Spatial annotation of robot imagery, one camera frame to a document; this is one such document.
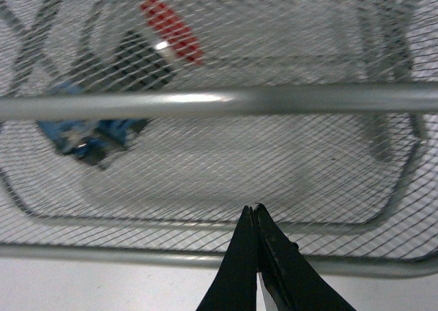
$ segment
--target wire frame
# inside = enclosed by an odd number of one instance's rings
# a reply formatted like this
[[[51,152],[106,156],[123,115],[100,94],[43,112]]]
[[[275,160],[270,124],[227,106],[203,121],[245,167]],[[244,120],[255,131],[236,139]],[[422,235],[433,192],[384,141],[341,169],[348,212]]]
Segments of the wire frame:
[[[154,58],[121,84],[117,54],[128,31],[158,36],[143,1],[0,0],[0,95],[43,95],[66,79],[88,92],[144,83]],[[437,0],[162,1],[203,50],[202,65],[169,63],[164,90],[438,77]],[[404,113],[156,118],[102,171],[56,154],[34,121],[6,121],[0,242],[200,260],[226,250],[244,205],[263,203],[305,255],[340,269],[430,259],[437,125]]]

